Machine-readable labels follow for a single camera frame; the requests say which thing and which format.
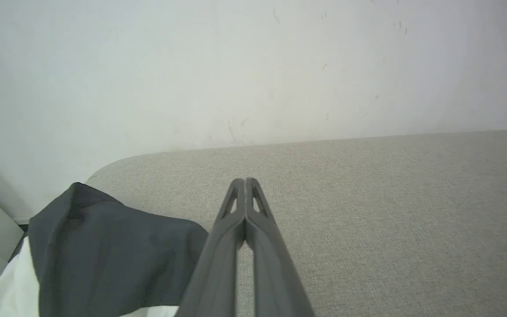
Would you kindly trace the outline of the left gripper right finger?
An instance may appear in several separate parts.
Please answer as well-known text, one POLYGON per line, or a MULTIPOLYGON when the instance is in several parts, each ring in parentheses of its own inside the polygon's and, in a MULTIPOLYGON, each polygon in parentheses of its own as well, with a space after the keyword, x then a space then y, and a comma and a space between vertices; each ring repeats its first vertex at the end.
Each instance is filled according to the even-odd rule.
POLYGON ((245 180, 246 241, 253 251, 256 317, 314 317, 294 261, 255 178, 245 180))

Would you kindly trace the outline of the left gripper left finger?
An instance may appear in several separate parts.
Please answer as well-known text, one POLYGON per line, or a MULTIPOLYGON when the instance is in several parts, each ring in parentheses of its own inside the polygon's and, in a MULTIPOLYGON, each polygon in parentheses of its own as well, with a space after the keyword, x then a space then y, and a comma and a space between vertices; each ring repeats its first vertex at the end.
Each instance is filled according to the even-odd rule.
POLYGON ((237 315, 238 251, 245 241, 245 179, 231 182, 177 317, 237 315))

